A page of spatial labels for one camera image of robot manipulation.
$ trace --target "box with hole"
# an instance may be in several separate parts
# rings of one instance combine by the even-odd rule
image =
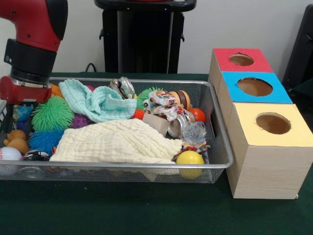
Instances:
[[[222,75],[217,96],[226,127],[233,102],[292,104],[273,72],[222,72]]]
[[[222,72],[273,72],[260,49],[215,48],[212,52],[209,82],[216,93]]]
[[[313,162],[313,134],[296,105],[234,103],[227,132],[234,198],[296,198]]]

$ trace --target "light blue washcloth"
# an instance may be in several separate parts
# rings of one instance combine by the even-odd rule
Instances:
[[[98,87],[92,92],[75,79],[60,82],[59,87],[70,108],[94,122],[129,119],[136,110],[137,100],[123,99],[109,87]]]

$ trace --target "white cloth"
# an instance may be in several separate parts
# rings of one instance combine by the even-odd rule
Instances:
[[[174,164],[181,145],[141,120],[114,120],[67,129],[50,161]]]

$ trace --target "circular hole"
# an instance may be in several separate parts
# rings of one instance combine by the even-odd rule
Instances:
[[[254,64],[254,60],[245,54],[234,54],[229,59],[233,64],[239,66],[249,66]]]
[[[276,135],[282,135],[291,129],[290,122],[276,113],[260,114],[256,119],[256,123],[267,132]]]
[[[237,82],[239,88],[246,94],[266,96],[273,92],[273,87],[259,78],[246,77]]]

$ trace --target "white wall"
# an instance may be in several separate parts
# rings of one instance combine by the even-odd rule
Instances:
[[[275,72],[283,77],[305,7],[310,0],[198,0],[185,15],[185,43],[181,45],[179,73],[208,73],[213,47],[258,47]],[[54,71],[84,71],[89,62],[104,71],[102,11],[92,0],[68,0],[65,39]],[[0,19],[0,74],[7,38],[14,26]]]

